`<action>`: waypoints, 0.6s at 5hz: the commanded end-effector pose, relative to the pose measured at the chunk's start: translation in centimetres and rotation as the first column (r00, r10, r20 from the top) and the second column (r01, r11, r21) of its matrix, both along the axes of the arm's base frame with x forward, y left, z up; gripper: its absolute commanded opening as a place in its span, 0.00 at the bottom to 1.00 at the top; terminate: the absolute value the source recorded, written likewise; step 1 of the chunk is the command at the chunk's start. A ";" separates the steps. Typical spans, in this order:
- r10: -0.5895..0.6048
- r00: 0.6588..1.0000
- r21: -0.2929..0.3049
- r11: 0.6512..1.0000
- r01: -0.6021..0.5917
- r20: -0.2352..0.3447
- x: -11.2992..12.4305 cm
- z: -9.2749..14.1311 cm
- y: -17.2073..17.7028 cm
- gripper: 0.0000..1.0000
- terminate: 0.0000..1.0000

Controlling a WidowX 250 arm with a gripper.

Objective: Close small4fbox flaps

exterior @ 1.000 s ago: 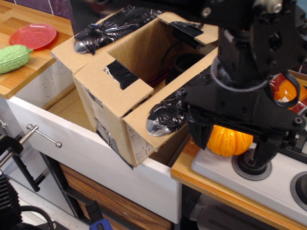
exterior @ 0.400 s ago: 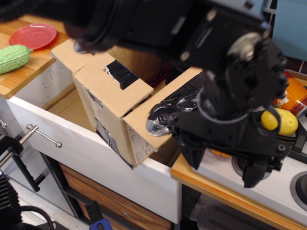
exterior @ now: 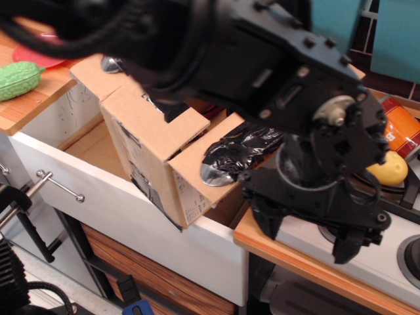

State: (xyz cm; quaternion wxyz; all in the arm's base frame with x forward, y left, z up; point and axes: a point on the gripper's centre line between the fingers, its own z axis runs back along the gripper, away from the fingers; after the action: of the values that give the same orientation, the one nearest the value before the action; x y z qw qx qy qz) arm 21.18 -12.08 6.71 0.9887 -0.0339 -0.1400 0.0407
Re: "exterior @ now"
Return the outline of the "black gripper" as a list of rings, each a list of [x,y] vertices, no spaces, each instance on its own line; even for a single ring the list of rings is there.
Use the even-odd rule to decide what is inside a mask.
[[[350,262],[362,246],[380,244],[391,224],[378,201],[358,200],[347,180],[304,187],[294,183],[286,170],[260,168],[242,172],[238,182],[259,228],[271,240],[288,216],[336,231],[335,264]]]

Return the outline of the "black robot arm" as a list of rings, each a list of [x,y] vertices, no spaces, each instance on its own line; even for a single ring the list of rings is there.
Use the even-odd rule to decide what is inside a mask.
[[[383,108],[310,1],[2,1],[1,29],[41,54],[120,58],[155,104],[212,102],[283,133],[275,169],[239,176],[261,230],[286,216],[332,229],[337,264],[390,226],[368,167],[385,162]]]

